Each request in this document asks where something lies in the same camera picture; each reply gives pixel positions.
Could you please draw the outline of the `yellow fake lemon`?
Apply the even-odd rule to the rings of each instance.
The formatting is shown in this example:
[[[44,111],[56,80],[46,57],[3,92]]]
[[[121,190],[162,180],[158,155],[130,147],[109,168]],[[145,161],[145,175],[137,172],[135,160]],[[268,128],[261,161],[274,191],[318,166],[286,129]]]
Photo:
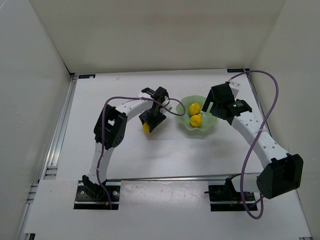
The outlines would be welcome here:
[[[194,115],[198,115],[201,109],[202,109],[201,105],[198,102],[194,102],[188,107],[188,114],[190,117]]]

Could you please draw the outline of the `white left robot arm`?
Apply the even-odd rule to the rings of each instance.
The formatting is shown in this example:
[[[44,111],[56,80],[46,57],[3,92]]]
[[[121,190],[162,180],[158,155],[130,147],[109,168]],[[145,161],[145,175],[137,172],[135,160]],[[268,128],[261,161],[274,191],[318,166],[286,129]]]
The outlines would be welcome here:
[[[151,133],[165,119],[164,107],[169,94],[163,87],[144,88],[136,97],[124,97],[126,102],[112,106],[105,103],[95,124],[95,153],[88,174],[82,176],[85,193],[94,201],[109,201],[106,187],[107,169],[115,148],[124,140],[129,120],[138,116]]]

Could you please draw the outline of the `yellow fake pear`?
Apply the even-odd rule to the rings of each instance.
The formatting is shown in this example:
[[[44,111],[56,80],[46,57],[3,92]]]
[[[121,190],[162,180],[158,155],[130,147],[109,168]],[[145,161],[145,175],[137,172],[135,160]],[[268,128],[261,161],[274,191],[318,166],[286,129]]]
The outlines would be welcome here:
[[[199,113],[197,115],[190,117],[189,124],[193,128],[200,128],[203,124],[202,115]]]

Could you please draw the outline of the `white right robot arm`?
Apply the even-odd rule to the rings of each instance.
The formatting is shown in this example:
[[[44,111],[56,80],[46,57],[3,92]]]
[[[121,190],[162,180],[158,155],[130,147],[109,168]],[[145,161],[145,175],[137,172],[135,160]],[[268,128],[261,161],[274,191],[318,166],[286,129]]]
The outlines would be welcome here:
[[[261,122],[255,117],[246,101],[236,99],[240,85],[228,82],[213,86],[208,93],[203,111],[226,120],[237,130],[257,155],[263,170],[258,174],[239,174],[225,180],[232,193],[260,193],[272,199],[296,190],[301,185],[303,159],[291,155],[271,135],[260,129]]]

